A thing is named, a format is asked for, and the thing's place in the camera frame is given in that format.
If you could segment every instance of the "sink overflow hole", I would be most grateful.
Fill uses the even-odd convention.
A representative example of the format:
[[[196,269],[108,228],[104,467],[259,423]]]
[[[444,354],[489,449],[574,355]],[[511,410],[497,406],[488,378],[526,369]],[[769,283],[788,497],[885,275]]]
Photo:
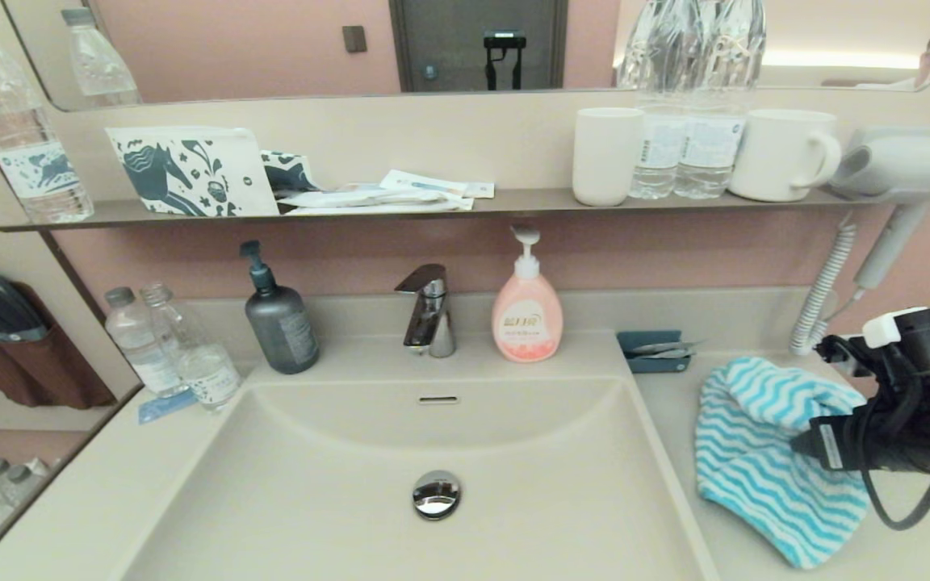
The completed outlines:
[[[420,405],[454,405],[458,403],[458,396],[440,395],[440,396],[422,396],[418,398]]]

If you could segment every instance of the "white sink basin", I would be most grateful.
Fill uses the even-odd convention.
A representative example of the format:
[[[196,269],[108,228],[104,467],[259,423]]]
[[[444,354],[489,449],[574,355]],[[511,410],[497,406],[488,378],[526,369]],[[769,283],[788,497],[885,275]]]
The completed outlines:
[[[119,577],[716,579],[647,418],[620,378],[258,385]]]

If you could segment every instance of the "faucet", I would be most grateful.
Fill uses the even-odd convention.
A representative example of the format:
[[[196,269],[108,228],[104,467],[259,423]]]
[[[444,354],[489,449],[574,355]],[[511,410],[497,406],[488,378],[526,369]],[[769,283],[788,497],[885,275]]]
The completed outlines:
[[[432,357],[450,357],[455,352],[455,335],[450,330],[447,269],[443,265],[421,265],[395,291],[417,295],[404,346],[418,356],[428,353]]]

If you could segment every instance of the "gray soap bottle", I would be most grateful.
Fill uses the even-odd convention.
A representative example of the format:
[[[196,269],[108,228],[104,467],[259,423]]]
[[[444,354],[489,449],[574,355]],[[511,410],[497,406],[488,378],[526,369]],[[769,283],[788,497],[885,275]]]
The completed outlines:
[[[249,258],[250,278],[258,289],[246,301],[246,317],[258,336],[268,364],[279,373],[299,373],[318,360],[318,341],[300,294],[274,283],[261,260],[261,243],[244,242],[239,254]]]

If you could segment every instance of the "blue and white striped towel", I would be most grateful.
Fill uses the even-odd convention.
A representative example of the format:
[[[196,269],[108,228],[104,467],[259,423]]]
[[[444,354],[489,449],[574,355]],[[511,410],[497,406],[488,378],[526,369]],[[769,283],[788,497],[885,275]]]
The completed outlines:
[[[811,418],[863,403],[852,387],[760,357],[715,369],[695,427],[698,493],[745,519],[791,566],[819,566],[860,526],[867,491],[856,472],[824,470],[790,441]]]

